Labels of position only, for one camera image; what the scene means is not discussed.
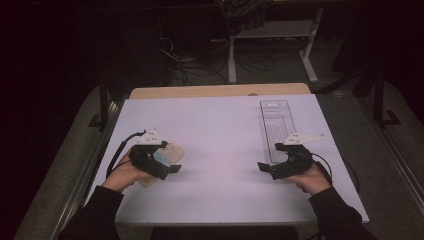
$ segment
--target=white table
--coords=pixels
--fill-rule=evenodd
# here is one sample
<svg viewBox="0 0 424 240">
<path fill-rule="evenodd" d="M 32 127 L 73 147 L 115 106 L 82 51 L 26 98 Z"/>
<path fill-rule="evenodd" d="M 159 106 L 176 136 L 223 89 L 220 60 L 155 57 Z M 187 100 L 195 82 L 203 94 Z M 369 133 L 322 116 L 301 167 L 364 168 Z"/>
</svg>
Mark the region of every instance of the white table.
<svg viewBox="0 0 424 240">
<path fill-rule="evenodd" d="M 127 100 L 90 190 L 105 172 L 121 141 L 156 128 L 184 150 L 179 173 L 149 187 L 134 184 L 116 221 L 158 225 L 293 225 L 316 221 L 308 194 L 294 184 L 260 172 L 265 161 L 259 115 L 262 100 L 287 100 L 297 132 L 325 134 L 305 144 L 333 170 L 334 186 L 369 221 L 342 162 L 315 95 L 269 95 Z M 130 141 L 128 148 L 135 140 Z"/>
</svg>

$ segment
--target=dark sleeve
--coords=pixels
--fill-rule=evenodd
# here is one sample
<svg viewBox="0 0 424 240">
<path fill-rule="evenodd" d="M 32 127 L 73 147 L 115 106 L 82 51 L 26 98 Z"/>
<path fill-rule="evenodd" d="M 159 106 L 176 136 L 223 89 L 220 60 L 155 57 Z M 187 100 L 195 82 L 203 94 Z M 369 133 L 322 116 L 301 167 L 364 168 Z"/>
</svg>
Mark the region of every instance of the dark sleeve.
<svg viewBox="0 0 424 240">
<path fill-rule="evenodd" d="M 97 186 L 87 205 L 60 232 L 59 239 L 119 239 L 115 216 L 123 194 Z"/>
<path fill-rule="evenodd" d="M 348 206 L 334 187 L 309 199 L 325 239 L 377 239 L 362 225 L 361 215 Z"/>
</svg>

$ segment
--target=person's right hand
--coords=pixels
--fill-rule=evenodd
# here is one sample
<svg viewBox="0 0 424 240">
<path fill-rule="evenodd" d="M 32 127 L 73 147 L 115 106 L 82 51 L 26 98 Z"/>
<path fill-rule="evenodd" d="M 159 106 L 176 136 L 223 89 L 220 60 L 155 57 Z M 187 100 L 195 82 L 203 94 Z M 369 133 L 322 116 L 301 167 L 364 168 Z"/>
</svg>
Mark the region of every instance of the person's right hand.
<svg viewBox="0 0 424 240">
<path fill-rule="evenodd" d="M 331 187 L 331 184 L 315 164 L 312 164 L 311 168 L 302 174 L 286 177 L 284 179 L 296 183 L 299 188 L 304 189 L 311 195 L 315 195 Z"/>
</svg>

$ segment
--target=dark background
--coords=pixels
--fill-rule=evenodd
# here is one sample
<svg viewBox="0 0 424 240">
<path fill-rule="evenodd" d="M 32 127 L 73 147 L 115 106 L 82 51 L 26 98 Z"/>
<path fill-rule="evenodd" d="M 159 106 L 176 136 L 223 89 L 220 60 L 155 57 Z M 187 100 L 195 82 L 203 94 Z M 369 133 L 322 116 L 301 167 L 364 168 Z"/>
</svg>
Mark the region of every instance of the dark background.
<svg viewBox="0 0 424 240">
<path fill-rule="evenodd" d="M 83 6 L 77 1 L 65 0 L 1 2 L 1 239 L 14 235 L 79 107 L 105 72 L 112 76 L 105 80 L 112 97 L 118 100 L 135 86 L 166 86 L 169 73 L 160 69 L 166 62 L 154 53 L 147 54 L 146 58 L 155 59 L 154 71 L 156 75 L 161 74 L 161 78 L 157 82 L 146 81 L 152 74 L 146 69 L 151 68 L 146 59 L 137 59 L 137 56 L 146 54 L 147 50 L 131 45 L 134 40 L 128 37 L 132 36 L 131 31 L 141 38 L 149 35 L 143 44 L 157 49 L 161 46 L 149 41 L 154 42 L 159 36 L 174 39 L 177 46 L 186 50 L 190 50 L 190 46 L 203 46 L 211 38 L 226 36 L 218 9 L 163 15 L 133 13 L 125 17 L 92 14 L 90 18 L 81 11 L 81 7 L 109 7 L 111 2 L 88 1 Z M 138 4 L 157 5 L 158 1 L 139 1 Z M 300 15 L 294 14 L 294 10 L 296 8 L 284 14 L 270 10 L 269 18 L 291 18 L 291 14 L 309 17 L 308 10 Z M 424 39 L 419 32 L 424 29 L 423 13 L 423 6 L 418 2 L 363 8 L 330 7 L 324 12 L 319 29 L 324 39 L 346 36 L 334 70 L 350 73 L 378 56 L 386 80 L 402 91 L 422 122 Z M 157 30 L 158 22 L 160 31 L 152 32 L 152 27 Z M 193 34 L 192 29 L 199 31 Z"/>
</svg>

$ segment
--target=metal leg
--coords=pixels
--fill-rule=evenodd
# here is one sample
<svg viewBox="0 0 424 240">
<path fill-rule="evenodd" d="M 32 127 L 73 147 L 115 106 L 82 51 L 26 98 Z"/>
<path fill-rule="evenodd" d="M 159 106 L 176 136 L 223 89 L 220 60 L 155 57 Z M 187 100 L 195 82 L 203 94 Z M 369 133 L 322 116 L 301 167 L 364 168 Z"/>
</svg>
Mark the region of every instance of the metal leg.
<svg viewBox="0 0 424 240">
<path fill-rule="evenodd" d="M 299 51 L 300 59 L 302 60 L 303 66 L 305 67 L 306 74 L 308 74 L 309 81 L 312 83 L 318 82 L 317 75 L 309 61 L 309 54 L 311 53 L 312 45 L 315 41 L 315 36 L 319 27 L 319 22 L 321 20 L 323 8 L 319 8 L 315 13 L 314 21 L 311 25 L 311 30 L 309 31 L 308 43 L 305 49 Z"/>
<path fill-rule="evenodd" d="M 236 63 L 234 61 L 234 37 L 230 36 L 230 56 L 228 57 L 228 82 L 237 83 Z"/>
</svg>

